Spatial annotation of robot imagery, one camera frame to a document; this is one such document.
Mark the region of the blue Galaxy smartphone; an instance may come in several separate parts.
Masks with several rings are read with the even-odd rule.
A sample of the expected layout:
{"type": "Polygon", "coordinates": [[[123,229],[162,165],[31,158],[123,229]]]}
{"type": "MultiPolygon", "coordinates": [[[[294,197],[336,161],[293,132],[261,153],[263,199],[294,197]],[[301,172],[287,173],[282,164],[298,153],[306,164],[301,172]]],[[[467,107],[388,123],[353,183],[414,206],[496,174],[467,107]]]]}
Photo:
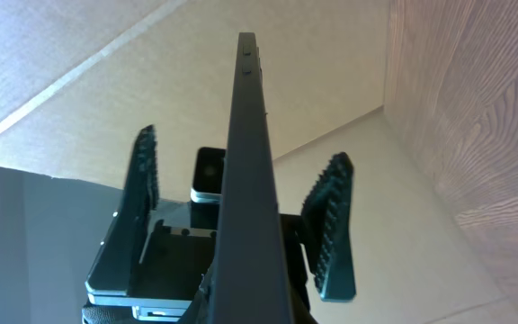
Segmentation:
{"type": "Polygon", "coordinates": [[[238,36],[213,262],[182,323],[292,323],[255,34],[238,36]]]}

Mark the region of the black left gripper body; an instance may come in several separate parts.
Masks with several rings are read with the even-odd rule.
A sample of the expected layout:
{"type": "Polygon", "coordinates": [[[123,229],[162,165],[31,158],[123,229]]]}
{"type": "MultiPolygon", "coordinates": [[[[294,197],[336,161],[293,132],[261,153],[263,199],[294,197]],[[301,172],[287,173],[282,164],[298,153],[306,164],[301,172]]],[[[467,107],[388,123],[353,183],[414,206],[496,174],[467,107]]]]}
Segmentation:
{"type": "MultiPolygon", "coordinates": [[[[93,296],[88,292],[84,323],[182,323],[214,259],[219,206],[191,202],[173,204],[172,209],[187,212],[191,223],[170,225],[170,213],[156,207],[149,214],[146,243],[128,293],[93,296]]],[[[284,238],[283,243],[294,320],[312,323],[299,242],[284,238]]]]}

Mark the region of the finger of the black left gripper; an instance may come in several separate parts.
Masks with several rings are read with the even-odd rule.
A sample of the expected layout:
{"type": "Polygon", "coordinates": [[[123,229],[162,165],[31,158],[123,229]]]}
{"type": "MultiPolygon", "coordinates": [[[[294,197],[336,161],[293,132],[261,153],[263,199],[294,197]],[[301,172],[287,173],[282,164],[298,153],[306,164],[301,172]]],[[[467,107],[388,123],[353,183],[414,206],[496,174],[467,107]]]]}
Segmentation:
{"type": "Polygon", "coordinates": [[[349,302],[356,295],[350,241],[354,167],[349,156],[332,156],[303,202],[300,240],[324,302],[349,302]]]}
{"type": "Polygon", "coordinates": [[[86,279],[90,294],[128,293],[146,243],[149,214],[158,202],[156,132],[148,125],[136,137],[117,215],[86,279]]]}

